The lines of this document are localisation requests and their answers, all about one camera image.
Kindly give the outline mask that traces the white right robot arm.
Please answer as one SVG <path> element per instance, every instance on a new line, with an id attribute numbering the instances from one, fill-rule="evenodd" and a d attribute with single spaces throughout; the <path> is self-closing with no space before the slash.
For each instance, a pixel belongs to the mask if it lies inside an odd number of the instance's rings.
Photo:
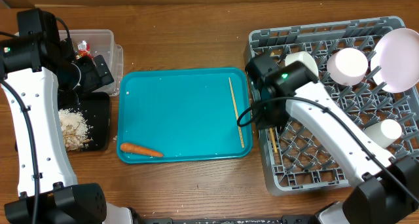
<path id="1" fill-rule="evenodd" d="M 368 137 L 331 99 L 318 67 L 297 60 L 284 67 L 269 53 L 250 59 L 245 71 L 259 100 L 242 115 L 259 130 L 283 130 L 298 120 L 337 160 L 354 188 L 344 202 L 314 215 L 282 217 L 283 223 L 397 223 L 418 209 L 418 161 L 395 158 Z"/>

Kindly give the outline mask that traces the pink bowl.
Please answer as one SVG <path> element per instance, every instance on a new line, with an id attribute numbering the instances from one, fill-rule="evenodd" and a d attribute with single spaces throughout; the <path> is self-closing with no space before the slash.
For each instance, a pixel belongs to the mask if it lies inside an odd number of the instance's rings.
<path id="1" fill-rule="evenodd" d="M 327 71 L 332 80 L 344 86 L 360 83 L 367 69 L 367 57 L 356 48 L 343 48 L 327 61 Z"/>

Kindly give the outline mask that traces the orange carrot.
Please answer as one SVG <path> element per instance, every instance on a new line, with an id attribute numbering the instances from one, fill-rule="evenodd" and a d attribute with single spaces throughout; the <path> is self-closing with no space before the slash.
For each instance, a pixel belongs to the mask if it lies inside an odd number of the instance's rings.
<path id="1" fill-rule="evenodd" d="M 135 145 L 133 143 L 122 143 L 120 145 L 120 150 L 125 153 L 133 153 L 137 155 L 146 155 L 150 157 L 163 157 L 164 155 L 161 152 L 148 149 L 146 147 L 142 147 L 139 145 Z"/>

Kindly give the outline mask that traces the wooden chopstick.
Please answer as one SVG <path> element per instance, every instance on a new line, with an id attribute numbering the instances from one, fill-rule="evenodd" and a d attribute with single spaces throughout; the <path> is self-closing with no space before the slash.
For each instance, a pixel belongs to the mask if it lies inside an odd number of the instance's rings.
<path id="1" fill-rule="evenodd" d="M 269 128 L 269 133 L 270 133 L 270 139 L 271 139 L 273 150 L 275 154 L 278 154 L 278 148 L 276 145 L 276 133 L 273 128 Z"/>
<path id="2" fill-rule="evenodd" d="M 234 89 L 233 89 L 232 81 L 231 81 L 231 78 L 230 77 L 228 78 L 228 81 L 229 81 L 229 86 L 230 86 L 230 93 L 231 93 L 231 98 L 232 98 L 232 104 L 233 104 L 233 107 L 234 107 L 234 113 L 235 113 L 236 122 L 237 122 L 239 115 L 238 115 L 238 109 L 237 109 L 236 99 L 235 99 L 235 95 L 234 95 Z M 241 143 L 242 149 L 244 149 L 245 148 L 245 144 L 244 144 L 244 139 L 243 139 L 243 135 L 242 135 L 242 129 L 241 129 L 240 126 L 238 126 L 238 133 L 239 133 L 239 138 L 240 138 L 240 143 Z"/>

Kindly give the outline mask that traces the white cup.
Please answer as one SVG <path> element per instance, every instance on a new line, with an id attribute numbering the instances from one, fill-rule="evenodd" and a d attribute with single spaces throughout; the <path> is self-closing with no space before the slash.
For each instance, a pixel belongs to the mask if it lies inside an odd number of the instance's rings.
<path id="1" fill-rule="evenodd" d="M 386 149 L 401 137 L 402 127 L 397 121 L 386 119 L 365 128 L 364 133 L 378 146 Z"/>

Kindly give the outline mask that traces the white bowl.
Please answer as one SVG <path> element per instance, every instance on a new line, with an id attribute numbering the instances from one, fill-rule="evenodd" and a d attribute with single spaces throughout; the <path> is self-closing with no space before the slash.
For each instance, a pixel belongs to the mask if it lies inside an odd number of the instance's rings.
<path id="1" fill-rule="evenodd" d="M 288 54 L 285 57 L 285 66 L 294 62 L 303 63 L 316 77 L 319 77 L 318 66 L 315 59 L 308 52 L 301 51 L 293 54 Z"/>

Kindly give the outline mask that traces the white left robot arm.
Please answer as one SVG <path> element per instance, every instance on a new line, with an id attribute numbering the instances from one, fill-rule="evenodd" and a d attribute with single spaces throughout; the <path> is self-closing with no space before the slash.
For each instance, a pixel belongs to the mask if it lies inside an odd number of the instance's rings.
<path id="1" fill-rule="evenodd" d="M 41 9 L 17 14 L 18 34 L 1 41 L 1 87 L 19 161 L 18 200 L 5 204 L 10 223 L 141 223 L 132 208 L 105 199 L 97 183 L 80 184 L 69 162 L 58 114 L 59 88 L 81 72 L 65 59 L 61 20 Z"/>

